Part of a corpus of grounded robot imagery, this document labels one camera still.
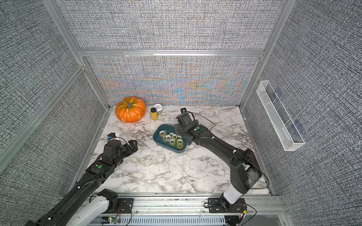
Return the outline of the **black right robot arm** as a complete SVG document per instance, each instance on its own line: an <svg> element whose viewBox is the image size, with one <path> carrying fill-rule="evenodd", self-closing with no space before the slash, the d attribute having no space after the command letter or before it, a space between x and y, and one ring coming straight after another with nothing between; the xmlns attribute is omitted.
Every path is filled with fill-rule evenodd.
<svg viewBox="0 0 362 226"><path fill-rule="evenodd" d="M176 119L178 123L175 129L178 133L189 142L208 149L229 166L231 185L221 196L228 204L235 204L263 176L252 150L236 148L218 138L207 127L199 124L186 108L181 109Z"/></svg>

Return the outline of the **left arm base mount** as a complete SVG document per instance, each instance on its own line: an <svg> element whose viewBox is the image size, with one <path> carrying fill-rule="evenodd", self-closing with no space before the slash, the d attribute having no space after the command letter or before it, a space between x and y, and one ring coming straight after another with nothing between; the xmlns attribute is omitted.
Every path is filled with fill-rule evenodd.
<svg viewBox="0 0 362 226"><path fill-rule="evenodd" d="M101 223L110 223L117 225L121 222L122 214L132 215L134 204L133 198L119 198L118 194L109 189L104 189L96 196L90 198L89 204L77 211L67 223L68 226L86 226L97 216L104 213L116 214L114 217L108 217Z"/></svg>

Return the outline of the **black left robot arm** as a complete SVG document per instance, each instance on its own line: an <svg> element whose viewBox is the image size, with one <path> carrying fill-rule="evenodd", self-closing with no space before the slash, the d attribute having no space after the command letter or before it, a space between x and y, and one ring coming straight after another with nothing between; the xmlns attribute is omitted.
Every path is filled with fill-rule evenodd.
<svg viewBox="0 0 362 226"><path fill-rule="evenodd" d="M79 182L47 214L39 220L28 221L27 226L65 226L81 207L81 204L114 173L124 158L138 151L136 140L129 140L124 145L114 138L104 146L104 151L85 171Z"/></svg>

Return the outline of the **teal storage box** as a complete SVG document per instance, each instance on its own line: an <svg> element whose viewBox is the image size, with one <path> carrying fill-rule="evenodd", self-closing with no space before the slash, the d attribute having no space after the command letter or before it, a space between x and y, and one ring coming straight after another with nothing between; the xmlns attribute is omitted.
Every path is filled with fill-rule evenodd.
<svg viewBox="0 0 362 226"><path fill-rule="evenodd" d="M159 146L175 153L183 153L189 145L189 141L170 124L160 125L153 134L153 140Z"/></svg>

